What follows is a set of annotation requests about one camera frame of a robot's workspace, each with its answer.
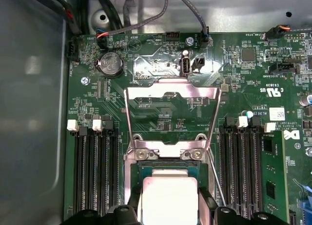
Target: dell logo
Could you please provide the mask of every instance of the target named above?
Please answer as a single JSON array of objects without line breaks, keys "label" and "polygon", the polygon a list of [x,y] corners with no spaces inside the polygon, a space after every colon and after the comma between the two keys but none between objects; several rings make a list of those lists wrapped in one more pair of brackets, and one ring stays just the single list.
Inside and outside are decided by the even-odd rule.
[{"label": "dell logo", "polygon": [[300,140],[300,131],[294,130],[294,131],[284,131],[284,138],[285,140],[293,139],[293,140]]}]

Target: black cable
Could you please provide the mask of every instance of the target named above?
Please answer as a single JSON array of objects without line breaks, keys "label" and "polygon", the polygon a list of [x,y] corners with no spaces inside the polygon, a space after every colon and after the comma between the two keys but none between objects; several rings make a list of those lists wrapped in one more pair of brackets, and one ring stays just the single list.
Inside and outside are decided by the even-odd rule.
[{"label": "black cable", "polygon": [[73,34],[80,35],[82,33],[76,20],[76,17],[74,16],[73,8],[68,2],[66,2],[65,0],[37,0],[37,1],[40,2],[42,5],[48,7],[52,11],[56,12],[57,14],[59,14],[64,19],[66,19]]},{"label": "black cable", "polygon": [[89,28],[89,0],[80,0],[79,2],[79,19],[82,33],[90,34]]},{"label": "black cable", "polygon": [[112,30],[122,29],[123,27],[120,17],[115,7],[113,6],[112,2],[110,0],[98,0],[98,1],[101,4],[104,12],[106,13],[107,18],[109,19],[111,29]]}]

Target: red wire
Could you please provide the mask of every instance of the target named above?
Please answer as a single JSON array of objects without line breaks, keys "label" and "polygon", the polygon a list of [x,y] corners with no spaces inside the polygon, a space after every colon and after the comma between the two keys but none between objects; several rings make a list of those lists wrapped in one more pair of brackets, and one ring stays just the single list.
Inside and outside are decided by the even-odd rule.
[{"label": "red wire", "polygon": [[68,9],[66,10],[66,13],[67,13],[69,19],[73,19],[74,18],[73,14]]}]

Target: gray cable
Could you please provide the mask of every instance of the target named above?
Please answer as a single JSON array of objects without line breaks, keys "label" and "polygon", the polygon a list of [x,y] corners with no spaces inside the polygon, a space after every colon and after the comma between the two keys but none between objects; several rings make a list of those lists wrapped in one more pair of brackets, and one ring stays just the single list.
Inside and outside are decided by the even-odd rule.
[{"label": "gray cable", "polygon": [[132,5],[133,0],[125,0],[125,3],[122,8],[123,13],[123,26],[124,27],[130,27],[131,21],[130,21],[130,6]]},{"label": "gray cable", "polygon": [[191,3],[191,1],[189,0],[182,0],[186,6],[188,6],[188,8],[194,13],[194,15],[197,17],[197,19],[199,20],[199,23],[203,29],[203,33],[207,34],[207,26],[206,23],[203,19],[203,17],[200,15],[199,11],[197,10],[197,8]]},{"label": "gray cable", "polygon": [[162,8],[161,12],[159,14],[157,14],[156,16],[150,17],[150,18],[142,21],[141,23],[138,23],[138,24],[126,27],[126,28],[110,31],[110,32],[108,32],[108,35],[120,34],[123,32],[127,32],[127,31],[131,31],[131,30],[140,28],[140,27],[144,26],[145,24],[162,17],[164,15],[164,13],[166,12],[167,7],[168,7],[168,0],[165,0],[164,7]]}]

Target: orange wire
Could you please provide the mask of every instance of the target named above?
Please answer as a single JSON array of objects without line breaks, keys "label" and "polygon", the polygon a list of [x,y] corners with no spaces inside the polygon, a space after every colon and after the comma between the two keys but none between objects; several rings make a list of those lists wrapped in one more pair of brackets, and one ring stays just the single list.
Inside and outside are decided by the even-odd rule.
[{"label": "orange wire", "polygon": [[284,30],[290,30],[290,27],[284,27],[282,25],[279,26],[281,29],[284,29]]},{"label": "orange wire", "polygon": [[107,35],[108,35],[107,32],[106,33],[102,33],[102,34],[98,35],[97,38],[104,37],[104,36],[107,36]]}]

